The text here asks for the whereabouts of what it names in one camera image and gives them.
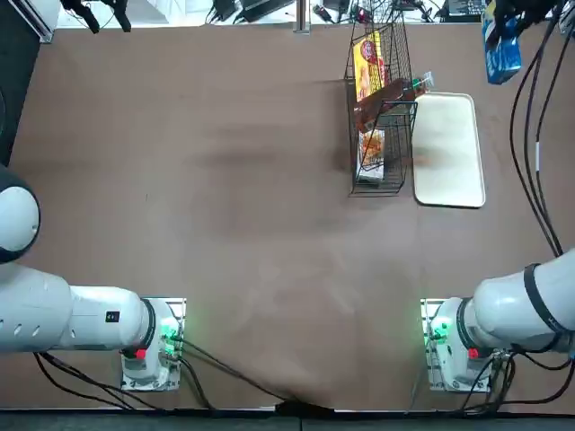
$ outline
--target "brown bottle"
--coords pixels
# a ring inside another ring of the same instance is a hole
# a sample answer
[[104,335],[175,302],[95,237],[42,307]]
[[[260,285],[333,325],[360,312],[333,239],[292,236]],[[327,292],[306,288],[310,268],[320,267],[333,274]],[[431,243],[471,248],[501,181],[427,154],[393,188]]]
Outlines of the brown bottle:
[[402,101],[415,101],[431,86],[433,86],[433,77],[430,72],[427,72],[423,78],[416,78],[412,82],[403,78],[395,79],[356,103],[353,109],[356,127],[361,133],[367,133],[376,126],[380,115],[394,107],[402,106]]

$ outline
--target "white robotic arm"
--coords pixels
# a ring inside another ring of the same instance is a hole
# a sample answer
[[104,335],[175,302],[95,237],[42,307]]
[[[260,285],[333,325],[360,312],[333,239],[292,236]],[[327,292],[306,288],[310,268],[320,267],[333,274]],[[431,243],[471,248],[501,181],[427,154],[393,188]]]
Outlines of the white robotic arm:
[[177,388],[177,352],[166,332],[182,333],[170,306],[118,287],[70,286],[13,263],[39,230],[38,200],[0,165],[0,352],[120,350],[130,389]]
[[[575,250],[480,283],[473,298],[443,302],[430,324],[446,389],[469,391],[496,349],[571,352]],[[480,378],[487,388],[489,368]]]

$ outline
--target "black label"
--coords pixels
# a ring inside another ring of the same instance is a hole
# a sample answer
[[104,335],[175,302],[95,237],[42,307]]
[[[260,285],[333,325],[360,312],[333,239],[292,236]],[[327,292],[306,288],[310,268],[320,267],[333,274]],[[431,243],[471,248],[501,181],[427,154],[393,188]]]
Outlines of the black label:
[[106,323],[118,323],[119,312],[106,312]]

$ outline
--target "brown table surface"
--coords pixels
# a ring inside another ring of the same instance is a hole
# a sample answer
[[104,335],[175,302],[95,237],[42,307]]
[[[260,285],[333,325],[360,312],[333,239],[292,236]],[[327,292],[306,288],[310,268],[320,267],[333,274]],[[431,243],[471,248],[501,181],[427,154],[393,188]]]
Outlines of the brown table surface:
[[[542,34],[522,38],[527,59]],[[412,25],[408,36],[415,73],[432,70],[439,91],[474,99],[485,206],[419,207],[411,184],[395,198],[348,197],[349,36],[350,27],[311,37],[271,26],[58,31],[40,50],[11,165],[42,208],[23,263],[71,284],[187,297],[195,342],[275,391],[340,409],[407,409],[423,361],[420,298],[470,295],[551,253],[509,155],[519,76],[486,84],[478,25]],[[551,39],[541,83],[561,43]],[[573,67],[570,47],[542,137],[547,202],[566,248]],[[60,355],[119,381],[117,352]],[[2,407],[97,405],[51,387],[31,355],[0,361]],[[218,407],[275,401],[194,363]],[[514,399],[546,396],[564,378],[518,368]],[[148,398],[198,405],[188,387]],[[415,409],[461,400],[422,390]],[[570,390],[519,409],[573,413],[573,400]]]

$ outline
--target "metal wire basket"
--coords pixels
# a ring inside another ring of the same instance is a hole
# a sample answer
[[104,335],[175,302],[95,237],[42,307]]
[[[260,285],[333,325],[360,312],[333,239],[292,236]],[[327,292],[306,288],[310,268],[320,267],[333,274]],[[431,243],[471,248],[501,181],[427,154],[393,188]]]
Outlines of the metal wire basket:
[[[403,13],[394,8],[393,0],[372,0],[369,5],[371,20],[353,25],[344,75],[349,114],[350,194],[383,196],[399,192],[411,167],[411,133],[417,102],[399,97],[385,101],[385,109],[382,102],[375,127],[367,133],[358,130],[354,109],[360,97],[359,85],[365,84],[374,92],[397,79],[411,82]],[[359,74],[354,64],[358,44],[371,47],[369,64]]]

